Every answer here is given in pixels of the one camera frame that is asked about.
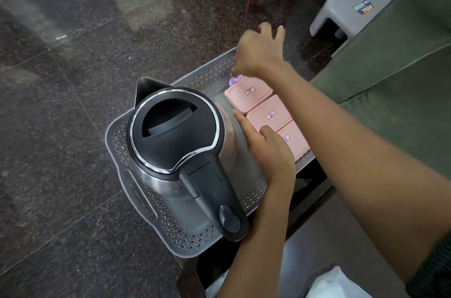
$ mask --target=white plastic stool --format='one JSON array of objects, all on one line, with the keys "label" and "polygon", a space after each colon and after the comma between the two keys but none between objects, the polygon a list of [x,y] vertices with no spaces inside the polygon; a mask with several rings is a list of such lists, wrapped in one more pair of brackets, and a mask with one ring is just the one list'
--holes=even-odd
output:
[{"label": "white plastic stool", "polygon": [[389,0],[327,0],[310,25],[310,34],[314,37],[327,19],[338,26],[335,36],[339,39],[346,35],[344,42],[332,55],[338,55],[343,48],[360,32]]}]

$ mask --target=dark green sleeve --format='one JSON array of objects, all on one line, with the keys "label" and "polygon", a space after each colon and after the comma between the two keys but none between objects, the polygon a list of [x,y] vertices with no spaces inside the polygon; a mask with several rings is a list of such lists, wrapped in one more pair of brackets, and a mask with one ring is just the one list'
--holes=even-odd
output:
[{"label": "dark green sleeve", "polygon": [[451,297],[451,230],[405,287],[412,298]]}]

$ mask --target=electric kettle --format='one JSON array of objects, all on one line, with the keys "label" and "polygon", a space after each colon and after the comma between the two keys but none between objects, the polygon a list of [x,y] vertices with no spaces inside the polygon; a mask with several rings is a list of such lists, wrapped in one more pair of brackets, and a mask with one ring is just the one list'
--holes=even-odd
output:
[{"label": "electric kettle", "polygon": [[141,77],[127,146],[143,182],[162,196],[194,199],[230,241],[249,230],[226,170],[235,132],[226,112],[197,90]]}]

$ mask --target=forearm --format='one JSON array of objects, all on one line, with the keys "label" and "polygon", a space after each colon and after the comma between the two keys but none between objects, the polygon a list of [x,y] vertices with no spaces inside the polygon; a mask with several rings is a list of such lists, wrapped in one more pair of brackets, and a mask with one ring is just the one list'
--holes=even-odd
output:
[{"label": "forearm", "polygon": [[251,232],[241,242],[219,298],[277,297],[292,192],[282,183],[268,183]]},{"label": "forearm", "polygon": [[288,63],[262,72],[337,191],[408,279],[451,227],[451,183],[369,130]]}]

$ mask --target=pink container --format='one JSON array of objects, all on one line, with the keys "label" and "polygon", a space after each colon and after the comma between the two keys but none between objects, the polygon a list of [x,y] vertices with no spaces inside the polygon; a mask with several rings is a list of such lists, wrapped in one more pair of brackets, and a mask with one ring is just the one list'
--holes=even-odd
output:
[{"label": "pink container", "polygon": [[272,94],[272,89],[261,79],[245,77],[232,85],[224,93],[236,110],[249,113]]},{"label": "pink container", "polygon": [[257,131],[264,125],[268,125],[274,131],[278,131],[292,120],[290,113],[277,95],[269,97],[252,109],[246,118]]},{"label": "pink container", "polygon": [[295,161],[308,152],[310,146],[294,121],[278,131],[278,134],[286,141],[291,152],[295,156]]}]

